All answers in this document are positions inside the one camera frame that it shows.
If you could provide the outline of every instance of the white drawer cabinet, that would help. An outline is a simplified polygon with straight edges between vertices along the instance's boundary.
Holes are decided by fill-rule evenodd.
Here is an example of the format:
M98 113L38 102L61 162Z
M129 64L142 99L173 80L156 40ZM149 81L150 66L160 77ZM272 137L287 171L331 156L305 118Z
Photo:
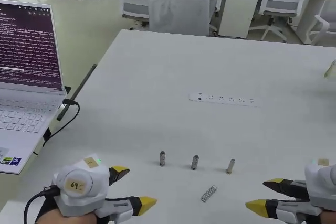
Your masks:
M218 34L246 38L258 0L223 0Z

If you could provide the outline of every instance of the laptop keyboard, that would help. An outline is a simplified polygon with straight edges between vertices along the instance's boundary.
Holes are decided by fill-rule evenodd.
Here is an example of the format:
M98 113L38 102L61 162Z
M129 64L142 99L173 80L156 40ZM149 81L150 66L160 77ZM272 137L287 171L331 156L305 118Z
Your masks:
M0 129L38 133L57 102L0 99Z

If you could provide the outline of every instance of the hand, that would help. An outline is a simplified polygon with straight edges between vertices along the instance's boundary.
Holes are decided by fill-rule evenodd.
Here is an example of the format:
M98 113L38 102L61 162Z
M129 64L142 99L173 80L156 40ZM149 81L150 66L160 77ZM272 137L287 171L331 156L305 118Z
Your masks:
M320 215L321 224L336 224L336 212L323 212Z
M79 217L64 217L58 209L42 215L36 224L96 224L97 219L94 213Z

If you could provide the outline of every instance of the laptop sticker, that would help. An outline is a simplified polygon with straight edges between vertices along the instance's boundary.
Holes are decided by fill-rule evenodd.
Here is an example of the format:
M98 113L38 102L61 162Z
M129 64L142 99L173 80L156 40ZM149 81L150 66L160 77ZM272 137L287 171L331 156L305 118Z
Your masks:
M10 162L12 161L12 157L5 157L4 160L2 160L1 164L2 165L9 165Z
M16 165L17 166L17 165L19 165L20 161L21 161L21 158L14 157L13 160L11 161L10 165Z

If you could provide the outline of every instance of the laptop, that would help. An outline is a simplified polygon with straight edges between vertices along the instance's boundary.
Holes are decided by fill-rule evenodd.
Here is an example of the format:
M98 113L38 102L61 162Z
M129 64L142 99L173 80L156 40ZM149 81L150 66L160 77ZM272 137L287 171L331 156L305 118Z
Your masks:
M0 0L0 173L22 171L65 96L51 6Z

